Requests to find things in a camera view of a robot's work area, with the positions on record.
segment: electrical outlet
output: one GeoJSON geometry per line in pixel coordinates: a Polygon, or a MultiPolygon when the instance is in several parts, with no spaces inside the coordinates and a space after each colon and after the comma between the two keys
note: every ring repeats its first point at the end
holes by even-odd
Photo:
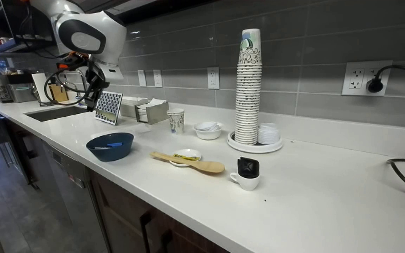
{"type": "Polygon", "coordinates": [[[160,71],[158,71],[158,69],[153,69],[151,74],[153,74],[153,79],[154,79],[154,86],[155,86],[155,88],[161,88],[161,75],[160,75],[160,71]]]}
{"type": "Polygon", "coordinates": [[[137,84],[139,86],[146,88],[146,76],[144,76],[144,71],[137,71],[137,84]]]}
{"type": "Polygon", "coordinates": [[[345,65],[344,82],[341,96],[385,96],[389,71],[380,74],[382,91],[378,93],[369,93],[366,84],[373,79],[375,74],[383,68],[392,65],[390,61],[379,62],[349,62],[345,65]]]}
{"type": "Polygon", "coordinates": [[[217,68],[207,68],[206,69],[206,86],[209,91],[219,89],[219,69],[217,68]]]}

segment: floor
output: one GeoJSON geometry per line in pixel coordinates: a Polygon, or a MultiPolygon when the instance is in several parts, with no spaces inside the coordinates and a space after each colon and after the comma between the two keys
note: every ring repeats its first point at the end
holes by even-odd
{"type": "Polygon", "coordinates": [[[78,253],[68,218],[0,155],[0,241],[5,253],[78,253]]]}

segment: round white base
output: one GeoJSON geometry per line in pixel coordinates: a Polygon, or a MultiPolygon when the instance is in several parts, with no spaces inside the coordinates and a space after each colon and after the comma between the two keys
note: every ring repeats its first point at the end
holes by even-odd
{"type": "Polygon", "coordinates": [[[271,152],[275,152],[283,147],[282,138],[278,138],[276,143],[269,144],[269,145],[243,145],[243,144],[238,144],[233,140],[233,134],[234,134],[234,131],[229,133],[227,145],[236,151],[241,151],[245,154],[271,154],[271,152]]]}

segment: sink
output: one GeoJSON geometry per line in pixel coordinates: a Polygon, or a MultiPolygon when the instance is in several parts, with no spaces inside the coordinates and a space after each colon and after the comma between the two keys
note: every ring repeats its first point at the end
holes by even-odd
{"type": "Polygon", "coordinates": [[[82,113],[88,113],[86,109],[61,107],[61,109],[54,109],[54,110],[47,110],[47,112],[27,113],[25,116],[34,119],[36,121],[50,121],[54,119],[63,119],[63,117],[82,114],[82,113]]]}

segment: blue bowl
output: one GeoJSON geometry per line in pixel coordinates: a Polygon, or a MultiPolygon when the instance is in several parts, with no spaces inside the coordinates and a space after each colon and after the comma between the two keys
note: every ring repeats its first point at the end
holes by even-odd
{"type": "Polygon", "coordinates": [[[112,162],[129,155],[131,141],[131,134],[115,133],[94,138],[85,147],[101,162],[112,162]]]}

